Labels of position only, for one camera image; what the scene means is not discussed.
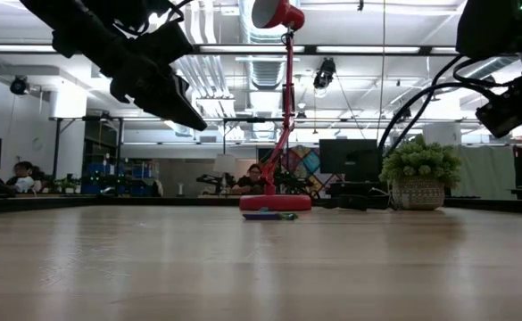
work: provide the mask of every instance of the table surface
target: table surface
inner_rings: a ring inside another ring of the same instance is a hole
[[[0,214],[0,320],[522,320],[522,215]]]

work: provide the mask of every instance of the woven basket planter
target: woven basket planter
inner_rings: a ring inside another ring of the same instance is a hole
[[[394,182],[394,204],[402,210],[434,210],[443,206],[443,183],[430,177],[404,177]]]

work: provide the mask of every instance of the woman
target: woman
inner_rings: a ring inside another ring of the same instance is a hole
[[[7,186],[17,193],[26,193],[32,189],[35,180],[32,178],[33,166],[30,161],[22,161],[14,166],[15,177],[9,179]]]
[[[258,164],[251,165],[249,170],[247,170],[247,174],[248,176],[243,176],[236,182],[231,192],[242,195],[264,193],[264,186],[267,184],[267,181],[261,177],[261,166]]]

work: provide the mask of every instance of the red desk lamp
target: red desk lamp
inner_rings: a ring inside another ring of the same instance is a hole
[[[266,179],[264,195],[243,196],[240,201],[241,210],[260,210],[268,208],[277,211],[310,210],[311,198],[308,195],[277,195],[274,186],[274,172],[277,159],[288,141],[291,127],[292,84],[293,84],[293,54],[294,32],[304,25],[304,13],[288,3],[288,0],[257,0],[253,6],[253,25],[259,29],[274,28],[283,25],[288,28],[286,39],[286,88],[285,88],[285,120],[282,136],[278,140],[275,150],[270,155],[269,162],[262,171]]]

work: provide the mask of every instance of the lamp base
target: lamp base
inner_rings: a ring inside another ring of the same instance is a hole
[[[241,210],[260,210],[268,208],[274,211],[311,210],[312,199],[308,195],[249,195],[241,197]]]

